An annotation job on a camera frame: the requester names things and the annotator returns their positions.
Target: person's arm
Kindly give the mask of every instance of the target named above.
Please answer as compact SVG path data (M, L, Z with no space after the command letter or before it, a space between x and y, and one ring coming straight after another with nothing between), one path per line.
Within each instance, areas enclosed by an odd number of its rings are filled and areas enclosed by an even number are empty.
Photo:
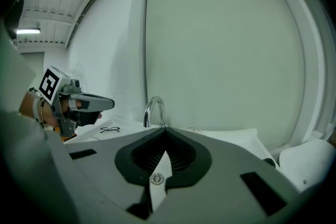
M22 101L22 103L21 103L20 109L19 109L19 112L22 115L30 117L32 119L34 119L34 113L33 113L34 98L35 98L34 95L27 92L23 101ZM41 108L41 102L42 102L42 98L39 100L38 106L37 106L38 107L38 116L39 116L40 120L42 120L41 116L40 116L41 115L41 110L42 110L43 119L45 120L47 125L52 126L52 127L58 127L57 120L54 118L54 116L51 112L51 107L48 104L48 102L44 102L43 108ZM81 102L76 100L76 106L78 108L80 108L81 107ZM70 110L68 100L66 100L66 99L61 100L61 110L62 110L63 114Z

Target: chrome faucet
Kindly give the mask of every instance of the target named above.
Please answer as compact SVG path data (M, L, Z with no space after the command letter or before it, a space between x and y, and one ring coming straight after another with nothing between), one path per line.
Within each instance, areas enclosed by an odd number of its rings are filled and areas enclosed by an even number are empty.
M160 112L160 126L166 127L166 120L164 118L164 105L163 100L158 97L154 96L149 100L148 104L146 105L145 109L145 116L143 117L143 126L144 127L150 127L151 126L151 112L153 110L153 107L155 104L159 105L159 112Z

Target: ceiling light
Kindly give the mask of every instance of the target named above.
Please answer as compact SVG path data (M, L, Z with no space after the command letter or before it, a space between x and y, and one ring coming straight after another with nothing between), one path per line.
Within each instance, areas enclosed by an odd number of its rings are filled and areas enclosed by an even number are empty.
M19 28L16 30L19 34L40 34L40 28Z

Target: hand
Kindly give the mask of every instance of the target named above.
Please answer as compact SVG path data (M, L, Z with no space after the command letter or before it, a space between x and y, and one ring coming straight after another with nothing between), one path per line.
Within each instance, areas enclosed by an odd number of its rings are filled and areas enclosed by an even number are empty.
M61 100L60 105L61 105L61 111L63 114L66 114L70 110L69 100L67 99ZM76 100L76 106L77 108L81 108L82 104L79 100ZM54 118L54 115L52 114L51 107L48 104L48 102L44 103L42 112L43 112L43 119L45 120L47 125L52 126L52 127L58 127L57 120Z

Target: eyeglasses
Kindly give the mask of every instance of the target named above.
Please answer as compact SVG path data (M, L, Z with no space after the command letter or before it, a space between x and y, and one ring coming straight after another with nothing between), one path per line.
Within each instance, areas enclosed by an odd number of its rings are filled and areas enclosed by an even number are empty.
M120 128L119 127L111 127L111 128L103 127L103 128L100 128L100 130L102 130L100 133L108 132L108 131L117 131L117 132L119 132Z

